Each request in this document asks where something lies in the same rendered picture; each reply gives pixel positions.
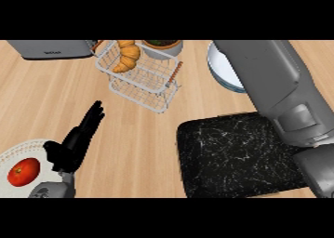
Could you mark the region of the white round plate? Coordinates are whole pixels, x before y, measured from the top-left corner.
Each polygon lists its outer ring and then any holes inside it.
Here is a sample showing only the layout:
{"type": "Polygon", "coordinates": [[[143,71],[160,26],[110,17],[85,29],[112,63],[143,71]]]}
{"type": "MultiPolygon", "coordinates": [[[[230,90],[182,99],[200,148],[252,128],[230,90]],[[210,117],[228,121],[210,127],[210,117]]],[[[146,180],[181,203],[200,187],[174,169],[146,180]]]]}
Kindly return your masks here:
{"type": "Polygon", "coordinates": [[[42,182],[61,182],[63,178],[52,171],[52,163],[48,161],[48,153],[44,148],[47,139],[32,139],[13,146],[0,154],[0,198],[27,198],[35,187],[42,182]],[[41,163],[41,173],[35,181],[21,187],[14,187],[8,181],[13,167],[27,158],[36,158],[41,163]]]}

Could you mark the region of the black marble tray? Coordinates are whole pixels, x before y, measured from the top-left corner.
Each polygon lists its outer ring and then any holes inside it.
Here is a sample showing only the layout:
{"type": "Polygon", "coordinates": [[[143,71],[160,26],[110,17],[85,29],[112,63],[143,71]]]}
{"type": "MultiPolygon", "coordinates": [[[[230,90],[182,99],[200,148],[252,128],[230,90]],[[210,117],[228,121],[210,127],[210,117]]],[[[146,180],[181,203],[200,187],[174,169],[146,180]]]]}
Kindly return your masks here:
{"type": "Polygon", "coordinates": [[[179,124],[177,144],[187,197],[246,198],[307,186],[268,119],[237,113],[179,124]]]}

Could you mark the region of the white plant pot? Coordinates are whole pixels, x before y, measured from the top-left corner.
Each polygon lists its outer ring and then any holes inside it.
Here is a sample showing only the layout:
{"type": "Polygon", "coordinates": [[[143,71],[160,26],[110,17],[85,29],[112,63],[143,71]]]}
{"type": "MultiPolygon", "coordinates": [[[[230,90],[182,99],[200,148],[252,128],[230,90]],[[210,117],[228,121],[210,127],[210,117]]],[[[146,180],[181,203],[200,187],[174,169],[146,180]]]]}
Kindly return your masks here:
{"type": "Polygon", "coordinates": [[[182,52],[182,40],[144,40],[143,43],[146,46],[148,46],[146,53],[154,59],[168,60],[168,56],[165,56],[165,54],[177,57],[182,52]]]}

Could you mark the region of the red tomato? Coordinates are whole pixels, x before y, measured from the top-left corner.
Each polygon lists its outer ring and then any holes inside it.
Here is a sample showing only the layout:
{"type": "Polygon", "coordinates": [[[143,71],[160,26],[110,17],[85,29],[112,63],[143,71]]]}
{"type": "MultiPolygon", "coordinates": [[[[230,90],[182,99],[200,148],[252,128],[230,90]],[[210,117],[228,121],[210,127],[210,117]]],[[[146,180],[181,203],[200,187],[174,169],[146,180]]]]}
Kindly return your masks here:
{"type": "Polygon", "coordinates": [[[41,173],[41,162],[36,158],[21,160],[8,173],[8,181],[14,187],[29,185],[41,173]]]}

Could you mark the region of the golden croissant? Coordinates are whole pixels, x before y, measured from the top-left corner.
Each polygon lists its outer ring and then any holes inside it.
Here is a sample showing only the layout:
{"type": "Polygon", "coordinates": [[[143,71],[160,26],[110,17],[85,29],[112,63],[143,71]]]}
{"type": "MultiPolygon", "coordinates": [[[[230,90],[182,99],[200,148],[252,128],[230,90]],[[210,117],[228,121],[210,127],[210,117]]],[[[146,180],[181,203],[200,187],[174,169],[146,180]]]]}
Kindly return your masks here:
{"type": "Polygon", "coordinates": [[[116,73],[125,73],[137,66],[137,61],[141,58],[141,49],[135,45],[134,40],[119,40],[120,61],[113,68],[116,73]]]}

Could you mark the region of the grey toaster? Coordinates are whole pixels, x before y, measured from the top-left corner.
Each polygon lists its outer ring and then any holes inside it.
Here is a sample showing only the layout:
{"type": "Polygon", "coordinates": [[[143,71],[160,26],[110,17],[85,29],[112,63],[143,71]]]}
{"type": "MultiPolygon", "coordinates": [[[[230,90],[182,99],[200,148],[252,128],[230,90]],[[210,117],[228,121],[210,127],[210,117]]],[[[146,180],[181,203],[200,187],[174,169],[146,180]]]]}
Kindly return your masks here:
{"type": "Polygon", "coordinates": [[[89,58],[97,40],[10,40],[24,60],[70,60],[89,58]]]}

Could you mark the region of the white bowl with blue rim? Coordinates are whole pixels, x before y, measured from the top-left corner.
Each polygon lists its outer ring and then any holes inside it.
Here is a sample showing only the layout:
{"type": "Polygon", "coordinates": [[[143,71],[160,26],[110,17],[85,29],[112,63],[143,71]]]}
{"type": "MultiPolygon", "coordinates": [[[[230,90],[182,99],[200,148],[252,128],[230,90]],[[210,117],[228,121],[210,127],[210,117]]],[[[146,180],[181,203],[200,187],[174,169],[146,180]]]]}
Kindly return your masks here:
{"type": "Polygon", "coordinates": [[[246,93],[244,86],[237,73],[233,70],[227,55],[218,50],[213,43],[210,43],[208,47],[208,67],[221,86],[233,92],[246,93]]]}

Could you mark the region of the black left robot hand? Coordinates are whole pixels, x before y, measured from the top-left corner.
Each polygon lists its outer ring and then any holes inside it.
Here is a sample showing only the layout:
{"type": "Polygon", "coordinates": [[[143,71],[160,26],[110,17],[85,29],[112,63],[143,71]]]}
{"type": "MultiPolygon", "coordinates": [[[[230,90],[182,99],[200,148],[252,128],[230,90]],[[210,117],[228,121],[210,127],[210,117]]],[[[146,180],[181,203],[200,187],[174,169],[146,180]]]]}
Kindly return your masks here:
{"type": "Polygon", "coordinates": [[[55,172],[75,173],[83,163],[89,143],[106,117],[103,101],[97,100],[89,108],[82,123],[66,136],[61,143],[49,140],[44,144],[48,153],[48,161],[55,172]]]}

